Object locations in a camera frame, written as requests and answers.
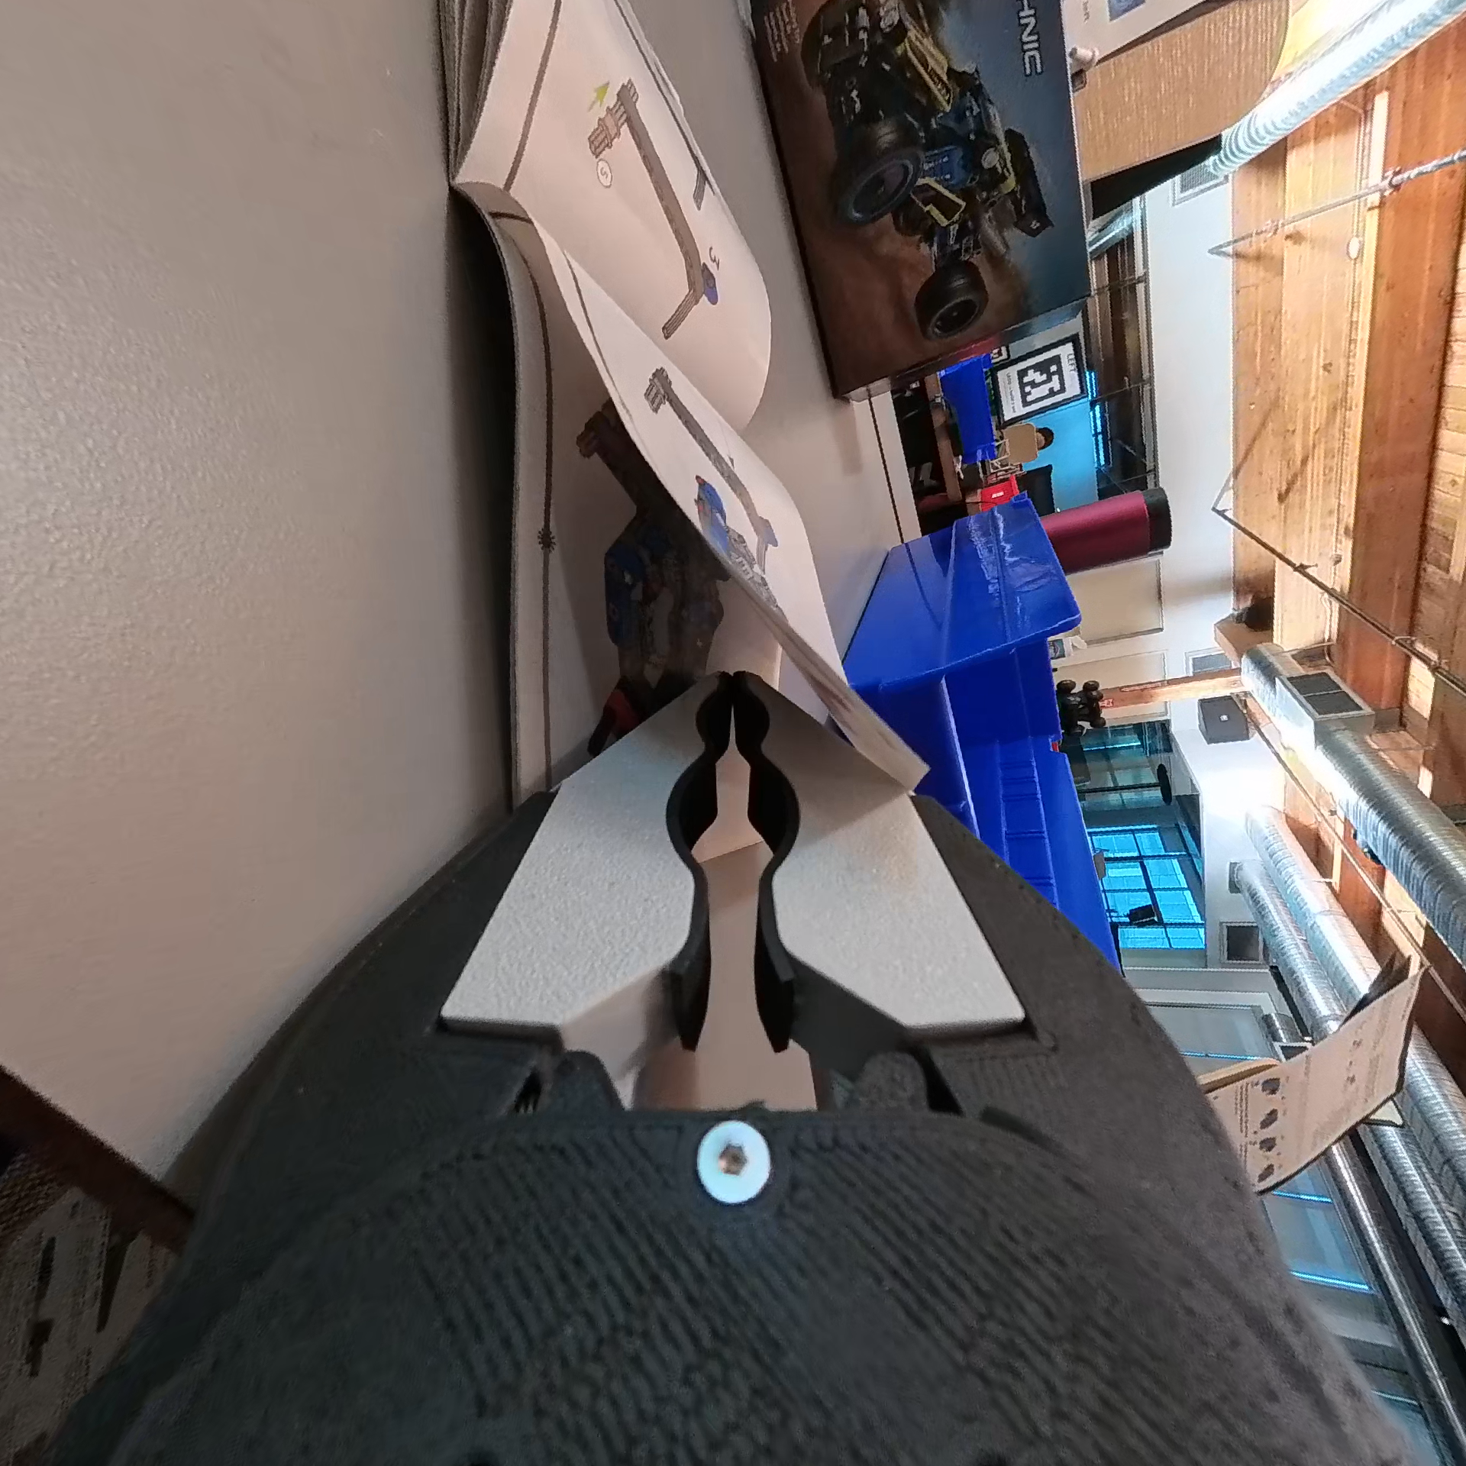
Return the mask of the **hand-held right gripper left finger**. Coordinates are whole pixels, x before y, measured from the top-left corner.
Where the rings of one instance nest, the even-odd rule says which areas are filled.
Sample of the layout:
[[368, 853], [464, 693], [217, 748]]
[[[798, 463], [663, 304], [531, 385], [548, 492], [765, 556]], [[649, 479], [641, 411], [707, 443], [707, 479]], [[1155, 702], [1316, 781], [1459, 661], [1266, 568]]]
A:
[[701, 678], [544, 807], [446, 1026], [603, 1060], [633, 1102], [707, 1108], [707, 881], [735, 853], [728, 678]]

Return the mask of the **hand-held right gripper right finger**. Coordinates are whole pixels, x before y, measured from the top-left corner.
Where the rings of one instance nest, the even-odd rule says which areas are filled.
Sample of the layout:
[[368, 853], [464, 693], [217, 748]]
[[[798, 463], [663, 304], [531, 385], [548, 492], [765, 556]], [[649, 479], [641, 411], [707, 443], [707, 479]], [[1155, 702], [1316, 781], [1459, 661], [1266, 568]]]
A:
[[1028, 1025], [903, 781], [755, 671], [735, 671], [735, 756], [769, 853], [755, 931], [769, 1049], [852, 1080], [880, 1049]]

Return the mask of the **lego instruction booklet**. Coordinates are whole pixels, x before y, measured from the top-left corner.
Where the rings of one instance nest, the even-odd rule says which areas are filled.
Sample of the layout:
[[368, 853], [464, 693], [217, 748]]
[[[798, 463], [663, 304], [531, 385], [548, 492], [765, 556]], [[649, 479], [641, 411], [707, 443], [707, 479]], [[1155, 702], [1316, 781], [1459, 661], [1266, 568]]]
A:
[[514, 340], [514, 802], [707, 671], [781, 665], [903, 788], [927, 758], [842, 671], [806, 518], [748, 450], [769, 300], [633, 4], [437, 4], [451, 188]]

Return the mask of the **lego set box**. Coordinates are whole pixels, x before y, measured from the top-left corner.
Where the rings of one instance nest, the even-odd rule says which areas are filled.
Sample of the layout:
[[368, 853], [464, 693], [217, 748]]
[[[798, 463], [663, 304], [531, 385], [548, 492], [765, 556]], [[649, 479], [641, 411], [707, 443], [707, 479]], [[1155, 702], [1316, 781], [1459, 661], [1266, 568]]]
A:
[[755, 0], [755, 64], [833, 397], [1093, 291], [1059, 0]]

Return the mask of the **blue plastic storage bin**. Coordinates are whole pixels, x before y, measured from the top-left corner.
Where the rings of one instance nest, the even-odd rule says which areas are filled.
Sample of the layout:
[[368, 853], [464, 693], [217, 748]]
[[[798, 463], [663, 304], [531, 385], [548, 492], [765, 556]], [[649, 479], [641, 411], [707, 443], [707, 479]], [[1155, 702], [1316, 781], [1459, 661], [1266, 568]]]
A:
[[1114, 963], [1076, 774], [1059, 748], [1052, 665], [1033, 649], [977, 661], [945, 678], [945, 702], [967, 831]]
[[1076, 632], [1082, 607], [1028, 494], [887, 547], [847, 649], [847, 682], [927, 763], [919, 781], [967, 831], [945, 678]]

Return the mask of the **maroon bottle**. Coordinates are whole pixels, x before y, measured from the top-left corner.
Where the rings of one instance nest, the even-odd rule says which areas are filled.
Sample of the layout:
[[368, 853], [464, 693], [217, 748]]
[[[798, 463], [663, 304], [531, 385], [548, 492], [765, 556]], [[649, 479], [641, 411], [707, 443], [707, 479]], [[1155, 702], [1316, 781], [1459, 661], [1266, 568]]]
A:
[[1124, 492], [1041, 518], [1062, 573], [1124, 568], [1174, 545], [1167, 492]]

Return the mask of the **cardboard box flap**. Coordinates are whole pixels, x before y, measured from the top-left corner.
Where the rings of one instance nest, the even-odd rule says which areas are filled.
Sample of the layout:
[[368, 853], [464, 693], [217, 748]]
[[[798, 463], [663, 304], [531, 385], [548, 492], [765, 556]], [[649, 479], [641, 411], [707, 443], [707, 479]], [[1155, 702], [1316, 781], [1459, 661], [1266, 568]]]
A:
[[1258, 1195], [1299, 1180], [1399, 1094], [1412, 1005], [1417, 974], [1390, 958], [1368, 999], [1311, 1049], [1196, 1076]]

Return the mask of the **black white fiducial marker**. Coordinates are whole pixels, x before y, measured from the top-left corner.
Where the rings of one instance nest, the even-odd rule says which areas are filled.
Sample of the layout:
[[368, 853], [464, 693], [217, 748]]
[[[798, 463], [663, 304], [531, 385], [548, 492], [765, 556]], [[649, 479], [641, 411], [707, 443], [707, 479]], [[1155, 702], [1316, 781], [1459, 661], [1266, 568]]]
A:
[[1089, 379], [1082, 336], [1052, 340], [1052, 343], [1041, 343], [1028, 354], [1007, 354], [992, 371], [992, 389], [996, 389], [996, 425], [1089, 406], [1093, 379]]

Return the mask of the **silver ventilation duct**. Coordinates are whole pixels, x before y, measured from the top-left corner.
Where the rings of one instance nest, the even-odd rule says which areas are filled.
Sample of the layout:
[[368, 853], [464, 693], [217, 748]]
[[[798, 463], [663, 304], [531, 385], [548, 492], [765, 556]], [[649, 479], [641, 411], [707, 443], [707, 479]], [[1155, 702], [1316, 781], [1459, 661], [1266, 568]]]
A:
[[[1283, 810], [1248, 810], [1258, 859], [1237, 862], [1237, 895], [1260, 931], [1266, 967], [1293, 1005], [1302, 1060], [1337, 1035], [1341, 1017], [1376, 980], [1376, 958], [1341, 915], [1333, 881], [1311, 862]], [[1299, 1180], [1266, 1193], [1266, 1217], [1283, 1243], [1333, 1227], [1337, 1254], [1362, 1259], [1362, 1286], [1341, 1259], [1293, 1259], [1293, 1274], [1333, 1317], [1333, 1332], [1368, 1375], [1385, 1416], [1399, 1428], [1412, 1463], [1459, 1463], [1459, 1332], [1466, 1332], [1466, 1102], [1430, 1039], [1410, 1039], [1399, 1094]]]
[[1412, 47], [1459, 21], [1459, 11], [1459, 0], [1302, 4], [1299, 21], [1311, 47], [1293, 47], [1293, 64], [1274, 77], [1258, 109], [1221, 136], [1221, 150], [1201, 171], [1216, 180], [1237, 177], [1325, 105], [1349, 100], [1362, 84], [1376, 84]]
[[1466, 963], [1466, 835], [1368, 741], [1376, 714], [1337, 671], [1302, 671], [1281, 640], [1246, 649], [1237, 678], [1281, 741], [1325, 781], [1357, 840]]

